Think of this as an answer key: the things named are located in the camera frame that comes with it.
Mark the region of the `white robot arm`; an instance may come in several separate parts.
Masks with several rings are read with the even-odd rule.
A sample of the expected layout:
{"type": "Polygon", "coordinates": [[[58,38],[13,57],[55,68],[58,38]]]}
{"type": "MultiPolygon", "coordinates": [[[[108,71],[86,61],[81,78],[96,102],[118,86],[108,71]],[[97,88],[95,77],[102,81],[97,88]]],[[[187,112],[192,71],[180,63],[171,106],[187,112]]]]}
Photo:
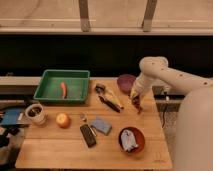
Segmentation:
{"type": "Polygon", "coordinates": [[[182,95],[179,102],[173,171],[213,171],[213,79],[171,68],[163,56],[143,57],[130,98],[144,98],[156,80],[182,95]]]}

